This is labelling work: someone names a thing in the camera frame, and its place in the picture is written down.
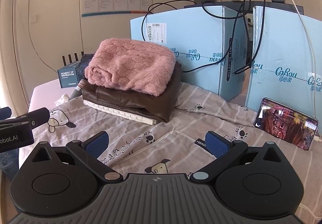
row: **cardboard box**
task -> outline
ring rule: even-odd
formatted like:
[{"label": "cardboard box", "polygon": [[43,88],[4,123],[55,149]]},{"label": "cardboard box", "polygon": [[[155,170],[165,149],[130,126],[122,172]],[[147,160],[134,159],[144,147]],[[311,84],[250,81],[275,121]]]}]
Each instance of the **cardboard box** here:
[{"label": "cardboard box", "polygon": [[82,75],[76,72],[79,63],[80,61],[72,62],[57,71],[61,88],[76,87],[80,82]]},{"label": "cardboard box", "polygon": [[[258,45],[263,7],[254,8],[254,47]],[[312,51],[299,16],[296,13],[266,8],[264,31],[258,55],[253,64],[246,106],[257,111],[263,98],[269,98],[322,121],[322,22],[302,16],[308,29],[315,56],[316,82]]]},{"label": "cardboard box", "polygon": [[[217,16],[235,17],[237,12],[223,6],[206,9]],[[131,37],[143,40],[143,17],[131,20]],[[149,15],[144,21],[144,37],[170,48],[183,71],[219,61],[226,53],[234,20],[214,18],[202,9],[192,7]],[[244,73],[234,72],[245,65],[247,38],[244,22],[236,23],[232,50],[220,65],[212,65],[182,74],[182,81],[220,95],[226,101],[237,96],[243,86]]]}]

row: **dark teal box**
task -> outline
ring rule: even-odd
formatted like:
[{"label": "dark teal box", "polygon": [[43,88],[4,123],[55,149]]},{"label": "dark teal box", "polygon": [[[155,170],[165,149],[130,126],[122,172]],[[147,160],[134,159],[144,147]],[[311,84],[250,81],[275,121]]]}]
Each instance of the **dark teal box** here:
[{"label": "dark teal box", "polygon": [[72,62],[57,71],[61,88],[76,87],[80,82],[82,75],[76,71],[80,62]]}]

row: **table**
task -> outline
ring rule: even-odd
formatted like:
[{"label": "table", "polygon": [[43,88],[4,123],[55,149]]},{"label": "table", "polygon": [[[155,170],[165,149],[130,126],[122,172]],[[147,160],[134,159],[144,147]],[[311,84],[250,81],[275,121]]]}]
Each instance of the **table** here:
[{"label": "table", "polygon": [[68,94],[68,96],[71,96],[74,89],[75,87],[62,89],[59,83],[59,79],[49,81],[35,87],[30,100],[29,112],[40,109],[42,107],[45,107],[48,110],[54,108],[56,106],[56,100],[58,100],[63,94]]}]

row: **stack of folded clothes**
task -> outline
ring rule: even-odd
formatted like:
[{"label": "stack of folded clothes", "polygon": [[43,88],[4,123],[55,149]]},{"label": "stack of folded clothes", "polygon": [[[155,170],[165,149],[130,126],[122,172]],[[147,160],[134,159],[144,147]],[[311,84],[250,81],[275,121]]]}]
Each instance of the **stack of folded clothes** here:
[{"label": "stack of folded clothes", "polygon": [[167,47],[108,39],[85,70],[84,104],[150,125],[168,122],[181,75],[181,64]]}]

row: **black fabric tag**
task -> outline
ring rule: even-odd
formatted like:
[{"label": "black fabric tag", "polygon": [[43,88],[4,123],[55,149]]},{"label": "black fabric tag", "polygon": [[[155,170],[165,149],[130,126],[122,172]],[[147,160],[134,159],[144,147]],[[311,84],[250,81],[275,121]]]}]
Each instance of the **black fabric tag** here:
[{"label": "black fabric tag", "polygon": [[202,147],[204,150],[208,151],[210,154],[212,154],[207,148],[206,144],[202,139],[197,139],[194,144],[197,144],[198,146]]}]

